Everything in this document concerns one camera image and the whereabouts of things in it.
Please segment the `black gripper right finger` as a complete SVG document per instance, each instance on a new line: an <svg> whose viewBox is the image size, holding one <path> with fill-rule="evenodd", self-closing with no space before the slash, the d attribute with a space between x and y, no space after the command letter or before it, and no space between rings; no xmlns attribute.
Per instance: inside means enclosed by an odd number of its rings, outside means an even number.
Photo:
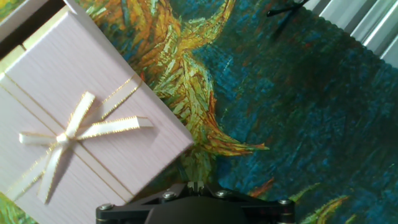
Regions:
<svg viewBox="0 0 398 224"><path fill-rule="evenodd" d="M263 200L273 186L266 182L248 194L219 184L195 183L195 195L205 199L195 207L205 223L295 223L295 202L288 198Z"/></svg>

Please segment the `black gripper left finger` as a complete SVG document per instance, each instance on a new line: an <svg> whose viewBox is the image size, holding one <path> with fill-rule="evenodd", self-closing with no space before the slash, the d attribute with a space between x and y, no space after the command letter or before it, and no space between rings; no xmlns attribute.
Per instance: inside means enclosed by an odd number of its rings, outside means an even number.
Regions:
<svg viewBox="0 0 398 224"><path fill-rule="evenodd" d="M96 208L96 224L145 223L154 208L177 199L193 196L196 189L196 182L173 184L166 190L134 202L128 202L125 205L102 204Z"/></svg>

